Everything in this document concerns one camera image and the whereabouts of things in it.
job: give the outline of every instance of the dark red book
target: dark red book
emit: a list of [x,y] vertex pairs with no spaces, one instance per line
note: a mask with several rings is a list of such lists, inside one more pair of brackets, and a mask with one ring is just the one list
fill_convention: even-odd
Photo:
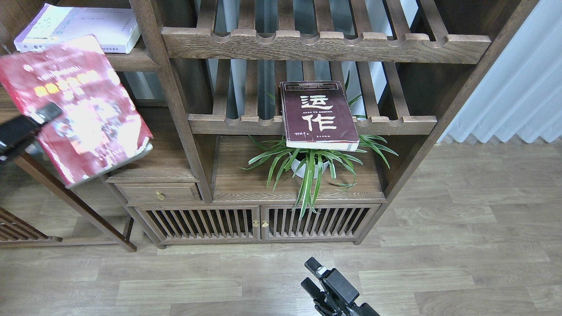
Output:
[[0,82],[20,112],[63,114],[37,140],[67,186],[139,158],[152,134],[94,36],[0,57]]
[[339,81],[281,82],[287,146],[355,151],[359,135]]

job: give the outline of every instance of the book cover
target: book cover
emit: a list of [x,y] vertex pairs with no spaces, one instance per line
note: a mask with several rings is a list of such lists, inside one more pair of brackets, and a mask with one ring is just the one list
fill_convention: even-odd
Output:
[[0,83],[26,116],[49,102],[62,109],[37,140],[68,187],[150,147],[150,130],[94,36],[2,56]]
[[41,51],[91,34],[106,53],[130,53],[140,33],[132,9],[57,7],[46,3],[13,43],[20,52]]
[[354,151],[359,135],[338,81],[281,82],[287,146]]

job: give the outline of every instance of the brass latch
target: brass latch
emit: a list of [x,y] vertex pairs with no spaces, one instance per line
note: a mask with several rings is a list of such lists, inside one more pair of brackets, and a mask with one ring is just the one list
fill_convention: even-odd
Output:
[[160,191],[156,191],[156,198],[160,201],[164,200],[166,197]]

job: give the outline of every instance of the wooden floor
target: wooden floor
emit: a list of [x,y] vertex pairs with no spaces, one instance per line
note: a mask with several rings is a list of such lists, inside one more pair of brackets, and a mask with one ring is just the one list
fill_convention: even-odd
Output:
[[[47,234],[87,223],[16,167],[0,206]],[[123,211],[77,188],[100,213]],[[138,227],[118,246],[0,249],[1,315],[317,315],[300,288],[316,257],[383,316],[562,315],[562,144],[438,145],[360,245],[170,246]]]

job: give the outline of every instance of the white flower pot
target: white flower pot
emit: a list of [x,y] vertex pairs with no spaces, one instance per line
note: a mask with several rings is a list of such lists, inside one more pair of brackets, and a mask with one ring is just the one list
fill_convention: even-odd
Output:
[[[299,178],[304,178],[305,176],[305,170],[306,170],[306,164],[304,164],[298,171],[298,165],[301,164],[301,160],[299,160],[298,158],[296,158],[295,160],[293,160],[293,163],[291,164],[291,169],[297,174],[297,177]],[[322,167],[322,173],[324,173],[324,171],[326,171],[326,169],[328,168],[328,164],[329,162],[326,161],[324,163],[324,166]],[[316,179],[316,177],[318,177],[318,166],[314,167],[314,179]]]

